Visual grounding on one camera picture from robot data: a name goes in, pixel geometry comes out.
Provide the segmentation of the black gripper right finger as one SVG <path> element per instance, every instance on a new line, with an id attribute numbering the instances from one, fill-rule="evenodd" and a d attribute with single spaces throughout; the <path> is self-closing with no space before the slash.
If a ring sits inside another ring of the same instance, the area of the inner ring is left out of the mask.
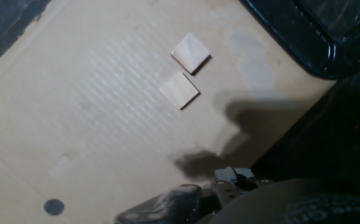
<path id="1" fill-rule="evenodd" d="M 259 179 L 254 176 L 250 169 L 235 168 L 236 181 L 235 185 L 240 190 L 253 190 L 272 183 L 270 179 Z"/>

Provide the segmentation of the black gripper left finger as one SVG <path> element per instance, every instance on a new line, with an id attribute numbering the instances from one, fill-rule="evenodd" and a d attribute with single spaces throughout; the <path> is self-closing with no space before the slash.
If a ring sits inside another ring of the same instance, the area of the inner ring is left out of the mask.
<path id="1" fill-rule="evenodd" d="M 241 196 L 241 193 L 235 185 L 237 176 L 231 167 L 216 170 L 214 174 L 216 179 L 211 184 L 211 188 L 214 195 L 217 197 L 221 208 L 224 208 Z"/>

